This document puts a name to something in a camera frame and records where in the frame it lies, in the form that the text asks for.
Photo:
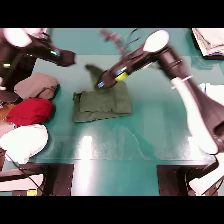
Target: yellow sticker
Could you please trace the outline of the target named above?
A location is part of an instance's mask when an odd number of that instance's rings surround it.
[[[29,190],[29,191],[27,191],[27,196],[37,196],[37,190]]]
[[[127,77],[128,77],[128,74],[126,72],[124,72],[124,73],[120,74],[117,78],[115,78],[115,80],[117,82],[120,82],[120,81],[124,80]]]

